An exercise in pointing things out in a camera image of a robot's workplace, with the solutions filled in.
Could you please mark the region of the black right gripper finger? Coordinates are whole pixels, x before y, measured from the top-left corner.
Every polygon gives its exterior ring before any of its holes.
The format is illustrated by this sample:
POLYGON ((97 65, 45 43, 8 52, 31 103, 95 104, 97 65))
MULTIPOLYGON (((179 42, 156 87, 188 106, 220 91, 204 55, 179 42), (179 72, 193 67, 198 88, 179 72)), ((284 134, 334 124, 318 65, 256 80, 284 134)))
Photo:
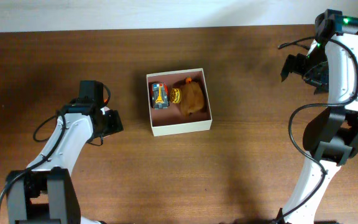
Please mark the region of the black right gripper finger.
POLYGON ((303 76, 306 73, 306 56, 303 54, 288 55, 280 73, 282 82, 284 82, 290 73, 303 76))
POLYGON ((309 69, 303 75, 303 80, 305 81, 305 83, 316 88, 314 91, 314 95, 327 93, 329 91, 328 62, 321 62, 309 69))

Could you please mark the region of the grey red toy truck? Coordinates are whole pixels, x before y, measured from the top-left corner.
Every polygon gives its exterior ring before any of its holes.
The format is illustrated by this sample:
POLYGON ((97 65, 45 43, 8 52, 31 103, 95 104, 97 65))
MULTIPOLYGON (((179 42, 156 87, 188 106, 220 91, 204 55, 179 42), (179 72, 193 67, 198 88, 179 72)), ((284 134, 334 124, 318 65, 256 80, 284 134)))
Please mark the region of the grey red toy truck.
POLYGON ((164 82, 150 84, 150 101, 151 107, 155 110, 169 107, 168 88, 164 82))

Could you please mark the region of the yellow round plastic toy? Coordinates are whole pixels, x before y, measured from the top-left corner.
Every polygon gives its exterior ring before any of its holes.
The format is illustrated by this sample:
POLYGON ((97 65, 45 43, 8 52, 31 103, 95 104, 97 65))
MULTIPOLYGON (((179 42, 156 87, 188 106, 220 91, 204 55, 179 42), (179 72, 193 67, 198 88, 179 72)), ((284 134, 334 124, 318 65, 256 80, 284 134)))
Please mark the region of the yellow round plastic toy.
POLYGON ((170 101, 174 104, 180 104, 182 99, 182 91, 180 88, 172 88, 170 92, 170 101))

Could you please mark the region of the brown plush toy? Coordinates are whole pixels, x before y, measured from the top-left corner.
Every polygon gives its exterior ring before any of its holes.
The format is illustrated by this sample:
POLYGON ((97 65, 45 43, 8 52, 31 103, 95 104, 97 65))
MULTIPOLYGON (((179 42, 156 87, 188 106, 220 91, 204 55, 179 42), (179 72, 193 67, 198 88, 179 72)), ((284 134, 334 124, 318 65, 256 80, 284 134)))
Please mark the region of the brown plush toy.
POLYGON ((185 84, 180 87, 180 90, 180 111, 183 116, 189 116, 204 108, 204 94, 198 82, 194 82, 190 77, 187 77, 185 84))

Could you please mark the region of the white pink duck toy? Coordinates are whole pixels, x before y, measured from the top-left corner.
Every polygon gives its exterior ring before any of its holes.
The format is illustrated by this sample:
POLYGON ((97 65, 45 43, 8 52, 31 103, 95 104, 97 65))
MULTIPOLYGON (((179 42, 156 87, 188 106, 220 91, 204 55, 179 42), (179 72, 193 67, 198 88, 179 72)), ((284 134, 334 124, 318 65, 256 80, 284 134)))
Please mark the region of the white pink duck toy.
POLYGON ((102 111, 102 114, 105 115, 107 111, 109 111, 109 108, 107 107, 107 104, 108 104, 108 99, 105 99, 104 100, 104 107, 101 108, 101 111, 102 111))

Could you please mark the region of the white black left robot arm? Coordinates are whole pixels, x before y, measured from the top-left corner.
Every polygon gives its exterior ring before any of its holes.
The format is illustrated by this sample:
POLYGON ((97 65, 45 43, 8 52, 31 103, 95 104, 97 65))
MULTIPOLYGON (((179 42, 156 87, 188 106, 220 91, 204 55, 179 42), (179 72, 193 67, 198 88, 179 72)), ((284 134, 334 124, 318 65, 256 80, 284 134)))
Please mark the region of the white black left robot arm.
POLYGON ((78 97, 57 110, 56 127, 40 154, 6 177, 0 212, 7 200, 9 223, 91 223, 81 214, 71 174, 84 145, 123 130, 116 110, 107 107, 109 88, 96 80, 80 82, 78 97))

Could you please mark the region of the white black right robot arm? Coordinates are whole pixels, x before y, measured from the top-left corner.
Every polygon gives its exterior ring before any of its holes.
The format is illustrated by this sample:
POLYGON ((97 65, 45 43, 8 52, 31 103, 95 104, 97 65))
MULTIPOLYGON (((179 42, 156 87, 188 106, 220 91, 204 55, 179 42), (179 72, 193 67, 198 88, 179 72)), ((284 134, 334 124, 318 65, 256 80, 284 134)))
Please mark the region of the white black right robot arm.
POLYGON ((327 93, 327 103, 297 108, 290 116, 307 108, 324 110, 310 121, 303 143, 294 143, 305 162, 294 191, 273 223, 314 223, 321 199, 335 174, 358 153, 358 17, 327 9, 315 19, 315 34, 306 55, 289 55, 281 78, 300 75, 327 93))

